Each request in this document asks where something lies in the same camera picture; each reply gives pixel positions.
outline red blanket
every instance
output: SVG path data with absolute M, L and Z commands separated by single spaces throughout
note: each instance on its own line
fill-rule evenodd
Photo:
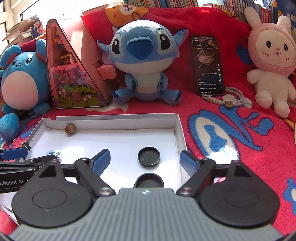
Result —
M 54 119 L 56 116 L 67 115 L 178 113 L 187 147 L 195 156 L 207 156 L 218 163 L 242 160 L 280 197 L 281 206 L 274 226 L 283 234 L 296 229 L 296 109 L 291 107 L 288 119 L 283 120 L 272 109 L 262 109 L 255 103 L 253 86 L 246 80 L 247 72 L 254 68 L 246 54 L 250 26 L 226 11 L 211 7 L 138 8 L 130 15 L 123 15 L 115 7 L 82 16 L 94 40 L 99 39 L 104 44 L 110 44 L 114 27 L 119 28 L 140 18 L 158 22 L 173 35 L 183 28 L 189 29 L 189 37 L 180 47 L 181 57 L 165 71 L 169 80 L 168 89 L 183 91 L 181 102 L 169 106 L 161 100 L 142 102 L 132 98 L 122 106 L 112 102 L 105 108 L 53 109 L 45 117 Z M 196 95 L 189 40 L 192 35 L 213 35 L 218 39 L 225 86 L 236 87 L 243 92 L 246 97 L 243 106 L 228 109 L 206 102 Z M 23 50 L 28 49 L 28 45 L 23 47 Z M 223 97 L 226 100 L 232 98 L 231 95 Z M 4 147 L 19 146 L 39 120 L 40 117 L 23 121 L 20 137 L 14 143 L 3 143 Z

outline stuffed toy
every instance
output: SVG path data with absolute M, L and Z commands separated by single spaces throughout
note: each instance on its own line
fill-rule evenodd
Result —
M 290 35 L 291 21 L 280 16 L 278 23 L 261 23 L 256 10 L 245 8 L 245 17 L 252 27 L 249 35 L 249 55 L 258 69 L 247 74 L 255 84 L 256 102 L 265 109 L 272 104 L 281 118 L 290 113 L 287 100 L 296 98 L 296 90 L 287 78 L 296 68 L 296 45 Z
M 44 115 L 50 111 L 46 101 L 50 97 L 46 65 L 46 42 L 36 42 L 36 52 L 23 52 L 18 45 L 8 47 L 0 58 L 1 92 L 5 104 L 0 119 L 0 135 L 11 141 L 20 133 L 18 110 Z
M 136 20 L 120 28 L 111 44 L 97 45 L 109 54 L 111 64 L 126 72 L 125 89 L 112 91 L 118 104 L 131 97 L 143 101 L 158 98 L 169 105 L 181 100 L 182 91 L 168 90 L 168 78 L 162 72 L 180 56 L 179 47 L 188 36 L 183 29 L 174 36 L 164 26 L 149 20 Z

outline plush toy ear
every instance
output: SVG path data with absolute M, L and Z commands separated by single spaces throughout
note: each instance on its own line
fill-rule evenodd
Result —
M 98 47 L 99 47 L 102 51 L 105 51 L 106 53 L 109 53 L 110 45 L 105 45 L 105 44 L 103 44 L 100 40 L 98 40 L 98 41 L 96 42 L 96 44 L 98 45 Z
M 36 53 L 40 59 L 46 62 L 46 41 L 45 39 L 39 39 L 36 42 Z
M 291 21 L 288 17 L 284 15 L 279 16 L 278 26 L 281 26 L 282 28 L 286 29 L 288 33 L 291 34 Z
M 20 46 L 11 45 L 2 54 L 0 58 L 0 67 L 7 67 L 13 59 L 22 52 Z
M 251 25 L 252 29 L 262 24 L 258 13 L 252 7 L 246 7 L 244 9 L 244 16 L 246 17 L 248 23 Z
M 174 35 L 174 40 L 176 42 L 177 48 L 185 41 L 188 36 L 188 29 L 182 29 Z

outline pink belly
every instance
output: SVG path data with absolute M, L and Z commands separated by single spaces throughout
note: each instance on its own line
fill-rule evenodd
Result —
M 2 95 L 6 104 L 16 110 L 29 110 L 38 102 L 38 90 L 33 78 L 16 71 L 6 77 L 2 86 Z

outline smartphone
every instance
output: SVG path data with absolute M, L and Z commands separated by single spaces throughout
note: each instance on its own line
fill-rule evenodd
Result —
M 217 39 L 213 36 L 193 36 L 191 49 L 197 94 L 223 95 L 223 74 Z

